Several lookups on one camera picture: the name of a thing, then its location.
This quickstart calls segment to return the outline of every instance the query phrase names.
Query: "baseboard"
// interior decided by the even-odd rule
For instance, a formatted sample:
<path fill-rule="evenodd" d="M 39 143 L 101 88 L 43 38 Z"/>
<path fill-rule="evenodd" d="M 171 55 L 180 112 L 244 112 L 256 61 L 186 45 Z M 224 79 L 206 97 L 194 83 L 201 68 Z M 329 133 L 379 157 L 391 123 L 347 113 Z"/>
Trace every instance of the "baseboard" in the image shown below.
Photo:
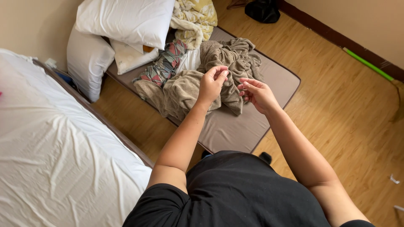
<path fill-rule="evenodd" d="M 278 8 L 288 16 L 292 17 L 296 21 L 300 22 L 302 25 L 310 28 L 315 33 L 319 34 L 323 38 L 332 42 L 333 44 L 341 47 L 348 48 L 361 58 L 370 62 L 374 66 L 383 70 L 385 73 L 389 74 L 396 80 L 404 82 L 404 70 L 394 65 L 393 63 L 385 60 L 384 58 L 378 56 L 372 51 L 362 47 L 358 43 L 344 36 L 343 34 L 333 30 L 329 26 L 323 24 L 314 17 L 308 15 L 307 13 L 299 10 L 295 6 L 287 3 L 285 0 L 277 0 Z"/>

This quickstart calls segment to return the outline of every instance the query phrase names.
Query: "yellow blanket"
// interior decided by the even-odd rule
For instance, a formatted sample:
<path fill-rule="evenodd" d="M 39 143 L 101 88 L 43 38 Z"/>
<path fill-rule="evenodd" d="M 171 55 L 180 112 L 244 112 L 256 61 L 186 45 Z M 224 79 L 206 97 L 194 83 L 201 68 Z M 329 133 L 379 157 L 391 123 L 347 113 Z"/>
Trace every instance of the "yellow blanket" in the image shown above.
<path fill-rule="evenodd" d="M 188 49 L 199 48 L 202 41 L 209 40 L 213 26 L 217 26 L 212 0 L 176 0 L 170 26 L 178 29 L 176 40 L 186 43 Z"/>

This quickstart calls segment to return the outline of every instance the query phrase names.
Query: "hand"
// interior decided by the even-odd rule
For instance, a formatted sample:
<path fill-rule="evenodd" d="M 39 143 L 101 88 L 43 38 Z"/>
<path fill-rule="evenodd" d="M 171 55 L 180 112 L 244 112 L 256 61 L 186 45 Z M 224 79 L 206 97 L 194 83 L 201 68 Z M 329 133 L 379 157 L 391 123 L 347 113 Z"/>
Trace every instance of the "hand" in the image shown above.
<path fill-rule="evenodd" d="M 275 99 L 268 85 L 258 80 L 248 78 L 241 78 L 240 83 L 237 88 L 239 90 L 246 90 L 241 91 L 239 96 L 245 96 L 244 100 L 254 104 L 255 108 L 261 114 L 267 116 L 274 108 L 280 108 L 278 101 Z"/>
<path fill-rule="evenodd" d="M 209 108 L 220 95 L 223 83 L 227 81 L 227 66 L 215 66 L 203 75 L 199 86 L 197 103 Z"/>

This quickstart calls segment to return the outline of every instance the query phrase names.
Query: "wall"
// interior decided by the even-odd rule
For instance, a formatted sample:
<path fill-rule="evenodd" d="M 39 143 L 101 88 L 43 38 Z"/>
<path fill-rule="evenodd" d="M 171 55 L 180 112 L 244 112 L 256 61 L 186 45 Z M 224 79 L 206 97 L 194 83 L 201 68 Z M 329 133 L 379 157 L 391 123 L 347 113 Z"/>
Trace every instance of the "wall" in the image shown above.
<path fill-rule="evenodd" d="M 57 61 L 66 70 L 66 47 L 83 0 L 1 0 L 0 48 Z"/>
<path fill-rule="evenodd" d="M 404 69 L 404 0 L 286 0 Z"/>

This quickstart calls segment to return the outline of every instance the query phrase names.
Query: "black shirt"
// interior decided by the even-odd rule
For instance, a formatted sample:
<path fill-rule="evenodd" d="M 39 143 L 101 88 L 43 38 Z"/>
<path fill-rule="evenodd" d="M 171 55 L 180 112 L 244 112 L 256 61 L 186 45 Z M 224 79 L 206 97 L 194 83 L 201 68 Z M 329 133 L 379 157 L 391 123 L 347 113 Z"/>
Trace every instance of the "black shirt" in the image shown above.
<path fill-rule="evenodd" d="M 251 154 L 206 157 L 187 173 L 187 190 L 188 195 L 169 184 L 151 186 L 124 226 L 330 226 L 307 188 Z M 356 220 L 341 227 L 374 226 Z"/>

